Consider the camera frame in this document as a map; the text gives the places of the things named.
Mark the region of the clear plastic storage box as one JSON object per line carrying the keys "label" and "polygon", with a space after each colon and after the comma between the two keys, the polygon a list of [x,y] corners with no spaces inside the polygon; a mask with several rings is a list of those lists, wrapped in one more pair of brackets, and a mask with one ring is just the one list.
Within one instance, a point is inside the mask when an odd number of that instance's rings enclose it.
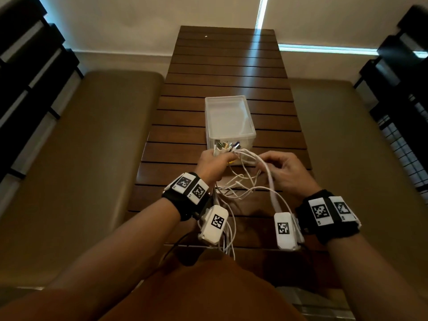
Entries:
{"label": "clear plastic storage box", "polygon": [[251,151],[256,131],[244,95],[206,97],[206,143],[213,155],[232,150]]}

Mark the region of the person's right forearm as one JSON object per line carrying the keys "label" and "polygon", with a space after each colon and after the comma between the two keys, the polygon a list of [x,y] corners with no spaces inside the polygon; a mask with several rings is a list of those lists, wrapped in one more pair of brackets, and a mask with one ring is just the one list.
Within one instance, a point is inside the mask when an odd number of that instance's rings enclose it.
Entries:
{"label": "person's right forearm", "polygon": [[356,321],[428,321],[428,304],[361,234],[326,247]]}

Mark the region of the person's right hand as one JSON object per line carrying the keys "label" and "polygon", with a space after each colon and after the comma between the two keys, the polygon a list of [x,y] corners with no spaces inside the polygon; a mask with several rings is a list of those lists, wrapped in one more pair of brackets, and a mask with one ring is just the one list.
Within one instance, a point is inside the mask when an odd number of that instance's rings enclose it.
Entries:
{"label": "person's right hand", "polygon": [[298,170],[287,171],[282,169],[274,169],[271,171],[269,165],[264,165],[259,162],[257,168],[262,172],[267,172],[266,167],[269,168],[272,178],[276,184],[284,192],[292,194],[299,199],[307,198],[315,193],[322,191],[322,187],[316,182],[311,174],[304,167],[302,162],[298,159]]}

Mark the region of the black slatted panel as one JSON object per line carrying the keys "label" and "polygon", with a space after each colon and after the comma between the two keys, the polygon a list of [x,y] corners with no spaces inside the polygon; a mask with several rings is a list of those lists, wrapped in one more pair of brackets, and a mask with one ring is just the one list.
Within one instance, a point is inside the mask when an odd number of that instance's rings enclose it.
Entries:
{"label": "black slatted panel", "polygon": [[46,114],[61,118],[53,103],[79,60],[40,0],[10,0],[0,7],[0,183],[23,180],[13,169]]}
{"label": "black slatted panel", "polygon": [[395,125],[410,150],[428,165],[428,9],[412,5],[360,70],[377,100],[369,110],[381,130]]}

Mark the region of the olive cushioned bench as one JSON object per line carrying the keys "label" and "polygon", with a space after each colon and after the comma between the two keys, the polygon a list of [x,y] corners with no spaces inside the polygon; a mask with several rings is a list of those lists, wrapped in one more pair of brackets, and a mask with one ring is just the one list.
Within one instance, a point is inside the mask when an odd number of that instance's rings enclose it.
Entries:
{"label": "olive cushioned bench", "polygon": [[53,281],[122,222],[164,77],[89,72],[0,218],[0,288]]}
{"label": "olive cushioned bench", "polygon": [[350,82],[290,79],[315,178],[428,300],[428,207]]}

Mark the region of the person's brown clothing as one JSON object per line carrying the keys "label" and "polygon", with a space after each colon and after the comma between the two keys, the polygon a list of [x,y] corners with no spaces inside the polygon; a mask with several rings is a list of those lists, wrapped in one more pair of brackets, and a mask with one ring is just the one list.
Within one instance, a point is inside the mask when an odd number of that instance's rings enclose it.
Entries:
{"label": "person's brown clothing", "polygon": [[168,258],[99,321],[307,321],[275,287],[214,250]]}

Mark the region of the person's left hand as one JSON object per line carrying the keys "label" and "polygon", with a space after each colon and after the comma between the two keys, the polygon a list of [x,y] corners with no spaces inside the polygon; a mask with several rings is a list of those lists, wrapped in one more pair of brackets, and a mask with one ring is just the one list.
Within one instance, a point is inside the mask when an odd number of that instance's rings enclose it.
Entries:
{"label": "person's left hand", "polygon": [[203,151],[194,172],[210,187],[222,179],[228,165],[213,165],[213,149]]}

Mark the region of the person's left forearm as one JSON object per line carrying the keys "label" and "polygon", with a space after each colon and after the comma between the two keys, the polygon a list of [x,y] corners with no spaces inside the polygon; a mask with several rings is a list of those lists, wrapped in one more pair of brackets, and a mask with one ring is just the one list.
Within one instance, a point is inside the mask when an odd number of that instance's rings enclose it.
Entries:
{"label": "person's left forearm", "polygon": [[44,290],[0,309],[0,321],[93,321],[133,290],[178,225],[159,199],[78,258]]}

